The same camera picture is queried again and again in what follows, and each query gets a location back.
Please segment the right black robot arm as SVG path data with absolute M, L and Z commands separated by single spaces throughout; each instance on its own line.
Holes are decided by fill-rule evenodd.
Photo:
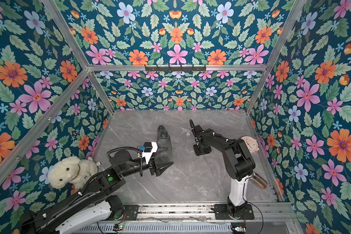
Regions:
M 215 148 L 223 156 L 226 172 L 231 178 L 228 205 L 235 210 L 247 204 L 247 182 L 253 177 L 255 161 L 243 139 L 229 139 L 212 129 L 203 130 L 197 125 L 191 128 L 196 144 L 196 156 L 207 155 Z

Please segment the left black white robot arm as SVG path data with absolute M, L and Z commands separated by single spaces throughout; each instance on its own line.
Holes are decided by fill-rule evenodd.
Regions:
M 92 223 L 112 219 L 123 222 L 127 212 L 114 192 L 125 183 L 125 177 L 149 170 L 160 176 L 173 162 L 146 162 L 143 147 L 121 147 L 107 152 L 111 166 L 87 180 L 75 194 L 39 212 L 27 212 L 20 219 L 22 234 L 70 234 Z

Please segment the clear plastic spray bottle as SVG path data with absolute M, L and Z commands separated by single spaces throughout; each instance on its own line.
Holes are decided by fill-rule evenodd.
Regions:
M 157 145 L 158 150 L 154 156 L 155 163 L 164 166 L 166 163 L 171 162 L 173 153 L 170 135 L 163 125 L 158 127 Z

